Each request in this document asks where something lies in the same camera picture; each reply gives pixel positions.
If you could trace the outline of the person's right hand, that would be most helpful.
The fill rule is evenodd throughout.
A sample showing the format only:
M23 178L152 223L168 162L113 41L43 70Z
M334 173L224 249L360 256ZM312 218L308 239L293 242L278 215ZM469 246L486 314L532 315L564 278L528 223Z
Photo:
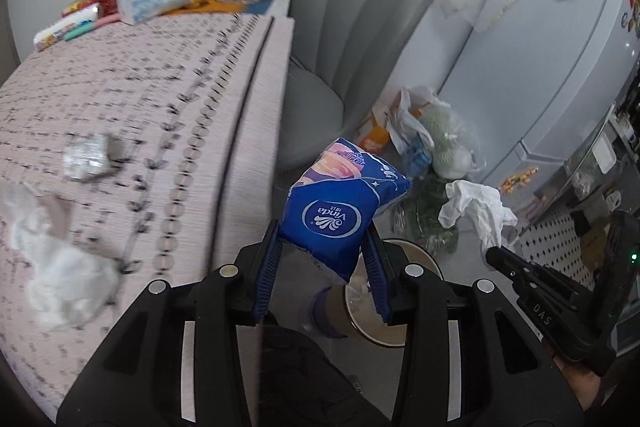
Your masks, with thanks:
M554 357L553 361L570 385L582 409L590 409L600 391L601 378L585 367L566 363L560 357Z

